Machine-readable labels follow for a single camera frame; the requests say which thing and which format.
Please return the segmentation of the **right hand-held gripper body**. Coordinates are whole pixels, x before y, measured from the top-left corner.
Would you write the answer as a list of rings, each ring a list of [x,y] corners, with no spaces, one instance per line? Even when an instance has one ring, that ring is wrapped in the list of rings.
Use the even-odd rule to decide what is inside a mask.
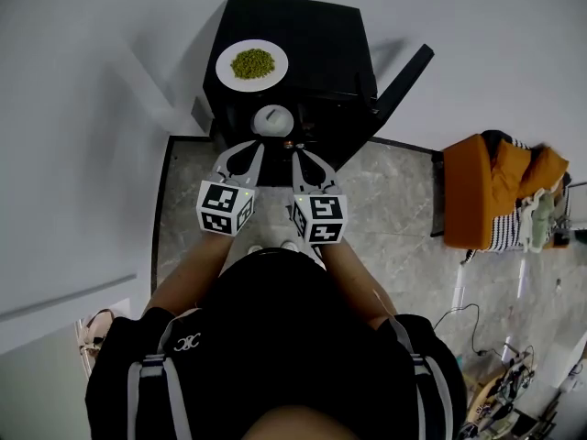
[[[291,220],[306,244],[336,244],[348,224],[348,199],[337,185],[292,188]]]

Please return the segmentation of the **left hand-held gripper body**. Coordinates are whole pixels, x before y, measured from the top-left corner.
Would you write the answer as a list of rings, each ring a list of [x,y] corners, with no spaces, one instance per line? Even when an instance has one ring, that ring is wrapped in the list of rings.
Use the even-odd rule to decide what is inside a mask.
[[[235,237],[253,214],[255,191],[201,181],[196,212],[203,231]]]

